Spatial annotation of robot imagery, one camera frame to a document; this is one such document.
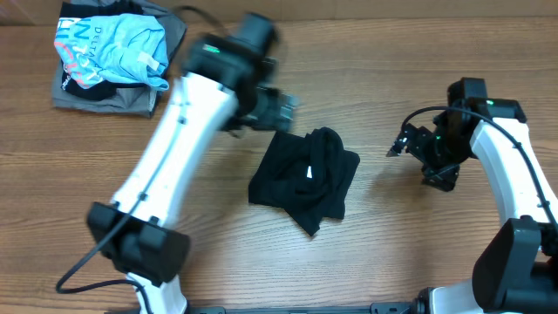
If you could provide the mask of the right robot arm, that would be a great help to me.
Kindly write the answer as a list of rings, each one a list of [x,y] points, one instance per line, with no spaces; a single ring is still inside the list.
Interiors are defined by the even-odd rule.
[[[434,130],[410,113],[388,151],[422,164],[423,184],[455,188],[461,164],[478,160],[487,176],[500,229],[473,266],[471,278],[426,288],[407,313],[555,313],[557,197],[531,146],[527,116],[514,99],[491,98],[482,78],[462,78],[435,107]]]

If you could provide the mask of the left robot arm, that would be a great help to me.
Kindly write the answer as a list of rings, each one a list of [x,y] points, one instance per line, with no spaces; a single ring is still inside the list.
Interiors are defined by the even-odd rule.
[[[125,275],[140,313],[188,309],[179,274],[190,240],[175,228],[201,158],[219,132],[289,130],[294,99],[269,85],[278,39],[273,22],[247,14],[239,28],[194,42],[167,109],[135,169],[86,218],[97,249]]]

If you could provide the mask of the black t-shirt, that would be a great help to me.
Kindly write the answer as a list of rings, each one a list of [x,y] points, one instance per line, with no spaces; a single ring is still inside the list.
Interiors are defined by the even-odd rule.
[[[275,133],[248,185],[248,202],[282,208],[309,235],[321,220],[344,219],[345,197],[360,163],[334,130]]]

